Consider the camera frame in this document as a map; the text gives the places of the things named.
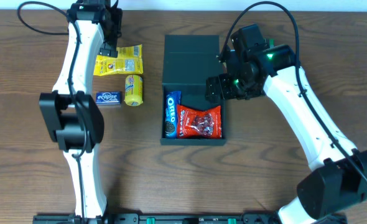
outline yellow snack bag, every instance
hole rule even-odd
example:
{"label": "yellow snack bag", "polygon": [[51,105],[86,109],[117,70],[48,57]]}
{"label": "yellow snack bag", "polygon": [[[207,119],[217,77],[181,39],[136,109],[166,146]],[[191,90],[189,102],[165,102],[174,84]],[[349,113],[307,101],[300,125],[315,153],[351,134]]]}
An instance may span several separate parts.
{"label": "yellow snack bag", "polygon": [[96,56],[94,75],[143,74],[142,44],[132,47],[117,47],[117,58]]}

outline box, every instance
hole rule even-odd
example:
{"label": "box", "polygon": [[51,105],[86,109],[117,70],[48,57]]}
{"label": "box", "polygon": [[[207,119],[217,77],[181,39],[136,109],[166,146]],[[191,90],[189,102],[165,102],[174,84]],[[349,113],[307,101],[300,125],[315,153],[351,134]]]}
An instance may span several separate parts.
{"label": "box", "polygon": [[[226,143],[225,101],[210,103],[205,99],[206,79],[223,73],[216,59],[219,54],[217,35],[166,35],[163,68],[163,119],[160,143],[176,146],[222,146]],[[181,91],[181,105],[205,111],[221,105],[221,139],[201,136],[190,139],[167,139],[164,132],[165,97]]]}

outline table surface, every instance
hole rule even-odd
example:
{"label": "table surface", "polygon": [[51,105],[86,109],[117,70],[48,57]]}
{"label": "table surface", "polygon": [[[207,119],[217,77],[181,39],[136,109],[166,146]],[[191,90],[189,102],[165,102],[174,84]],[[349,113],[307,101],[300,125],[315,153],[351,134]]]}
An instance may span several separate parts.
{"label": "table surface", "polygon": [[[166,34],[216,34],[222,45],[239,12],[124,11],[119,46],[143,44],[144,104],[103,108],[103,188],[111,212],[241,213],[277,210],[310,171],[282,113],[266,98],[228,102],[223,147],[161,146],[162,68]],[[367,13],[294,12],[300,59],[314,92],[337,126],[367,149]],[[25,11],[41,29],[65,31],[52,11]],[[251,12],[265,37],[294,48],[282,12]],[[48,135],[39,95],[59,76],[66,36],[25,28],[15,11],[0,11],[0,223],[30,223],[36,213],[73,213],[68,165]],[[188,66],[195,63],[188,58]],[[93,91],[124,90],[124,75],[94,77]],[[345,210],[367,223],[367,202]]]}

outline white wall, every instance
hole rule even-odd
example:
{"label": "white wall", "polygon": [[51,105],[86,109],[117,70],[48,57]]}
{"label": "white wall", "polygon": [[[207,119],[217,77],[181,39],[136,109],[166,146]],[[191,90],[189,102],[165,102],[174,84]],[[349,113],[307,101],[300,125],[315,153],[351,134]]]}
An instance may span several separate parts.
{"label": "white wall", "polygon": [[[62,9],[70,8],[73,0],[39,0]],[[123,10],[191,10],[242,11],[260,0],[119,0]],[[23,0],[0,0],[0,9],[16,9]],[[275,0],[291,11],[355,11],[367,12],[367,0]],[[257,6],[255,10],[278,10],[274,6]]]}

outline red snack bag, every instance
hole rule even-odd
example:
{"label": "red snack bag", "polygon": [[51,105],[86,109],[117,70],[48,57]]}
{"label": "red snack bag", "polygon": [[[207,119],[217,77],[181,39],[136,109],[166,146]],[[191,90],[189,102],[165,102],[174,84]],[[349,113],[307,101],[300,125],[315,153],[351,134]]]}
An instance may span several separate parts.
{"label": "red snack bag", "polygon": [[197,111],[178,105],[178,138],[203,136],[222,138],[221,106],[207,111]]}

